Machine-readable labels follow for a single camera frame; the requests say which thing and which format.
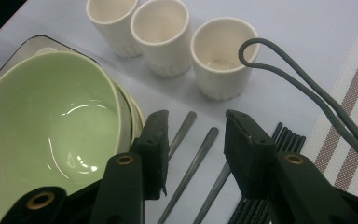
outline table surface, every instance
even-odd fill
[[[119,58],[108,47],[86,15],[87,0],[28,0],[0,30],[0,68],[27,39],[47,35],[89,55],[120,82],[147,117],[168,109],[169,137],[173,139],[189,111],[195,124],[170,161],[167,197],[145,203],[146,223],[157,223],[165,206],[212,127],[220,131],[211,151],[172,210],[167,223],[191,223],[225,163],[223,154],[225,112],[235,109],[251,115],[267,132],[278,122],[308,136],[321,111],[305,95],[281,78],[254,70],[244,92],[227,101],[205,97],[190,68],[179,77],[154,75],[143,56]],[[256,1],[183,0],[193,32],[206,21],[237,17],[248,21],[260,37],[284,49],[325,90],[330,91],[358,36],[358,1]],[[256,60],[294,72],[271,50],[262,47]],[[227,223],[240,192],[231,176],[203,223]]]

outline wire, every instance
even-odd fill
[[[275,51],[281,58],[283,58],[303,79],[304,81],[319,95],[315,94],[315,92],[308,89],[306,86],[298,82],[295,78],[291,77],[289,74],[285,73],[283,70],[271,66],[264,63],[249,63],[244,58],[244,51],[247,47],[253,44],[263,44],[273,51]],[[268,70],[272,73],[277,74],[278,76],[284,78],[293,86],[298,88],[304,94],[306,94],[316,105],[318,105],[322,111],[325,113],[329,121],[335,127],[337,132],[351,145],[351,147],[358,153],[358,127],[354,124],[345,110],[334,100],[327,92],[325,92],[316,82],[314,82],[310,76],[282,49],[280,49],[274,43],[268,41],[263,38],[253,38],[245,43],[243,43],[239,50],[239,58],[242,64],[252,68],[259,68]],[[333,113],[330,107],[326,104],[328,103],[337,113],[340,120]],[[346,125],[346,127],[350,130],[350,132],[345,128],[342,122]]]

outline green bowl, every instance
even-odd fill
[[[0,220],[43,186],[72,194],[101,179],[106,162],[131,145],[130,109],[93,60],[56,51],[0,78]]]

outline cup rim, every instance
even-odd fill
[[[179,31],[179,33],[177,35],[175,35],[174,37],[172,37],[168,40],[165,40],[163,42],[153,43],[153,42],[144,41],[136,34],[135,28],[134,28],[134,24],[135,24],[134,21],[135,21],[136,17],[138,16],[138,14],[140,13],[140,11],[143,10],[144,7],[154,4],[156,2],[175,2],[175,3],[179,4],[185,10],[186,21],[185,21],[185,25],[183,26],[183,28]],[[150,0],[135,10],[135,12],[133,13],[132,18],[131,18],[130,29],[131,29],[132,36],[139,43],[141,43],[143,45],[147,45],[147,46],[162,46],[162,45],[171,43],[174,40],[176,40],[177,38],[179,38],[180,36],[182,36],[186,32],[186,29],[188,29],[189,24],[190,24],[190,13],[188,12],[186,5],[182,1],[180,1],[180,0]]]
[[[247,26],[254,33],[255,37],[258,37],[258,33],[255,30],[255,28],[247,21],[244,21],[242,19],[235,18],[235,17],[219,17],[219,18],[215,18],[213,20],[210,20],[210,21],[207,21],[207,22],[203,23],[196,30],[196,32],[193,34],[193,36],[191,38],[191,42],[190,42],[190,51],[191,51],[192,58],[199,66],[201,66],[203,69],[205,69],[205,70],[207,70],[209,72],[219,73],[219,74],[229,74],[229,73],[237,72],[237,71],[245,68],[246,66],[241,63],[240,66],[235,67],[235,68],[231,68],[231,69],[228,69],[228,70],[213,69],[213,68],[211,68],[209,66],[206,66],[204,63],[202,63],[200,61],[200,59],[198,58],[198,56],[196,55],[196,52],[194,50],[195,39],[199,35],[200,31],[203,30],[206,26],[211,25],[211,23],[215,23],[217,21],[236,21],[236,22],[240,22],[243,25]],[[252,54],[251,58],[249,59],[250,62],[255,60],[255,58],[257,57],[259,49],[260,49],[260,44],[255,44],[255,52]]]
[[[89,17],[89,19],[96,23],[96,24],[100,24],[100,25],[109,25],[109,24],[114,24],[114,23],[117,23],[117,22],[120,22],[120,21],[123,21],[125,20],[127,17],[130,16],[130,14],[136,9],[136,7],[138,6],[138,0],[134,0],[133,2],[133,5],[131,7],[131,9],[126,13],[124,14],[122,17],[116,19],[116,20],[113,20],[113,21],[98,21],[98,20],[95,20],[93,16],[91,16],[91,13],[90,13],[90,2],[91,1],[95,1],[95,0],[88,0],[87,1],[87,4],[86,4],[86,12],[87,12],[87,16]]]

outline white cup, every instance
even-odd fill
[[[191,65],[190,16],[179,0],[151,0],[132,16],[131,32],[150,68],[173,77]]]
[[[218,18],[197,29],[191,39],[193,69],[200,90],[216,100],[230,99],[243,91],[252,68],[239,60],[240,46],[258,37],[255,28],[236,18]],[[248,62],[258,54],[259,44],[244,52]]]
[[[141,54],[130,31],[133,12],[138,0],[88,0],[86,11],[89,19],[121,57],[135,57]]]

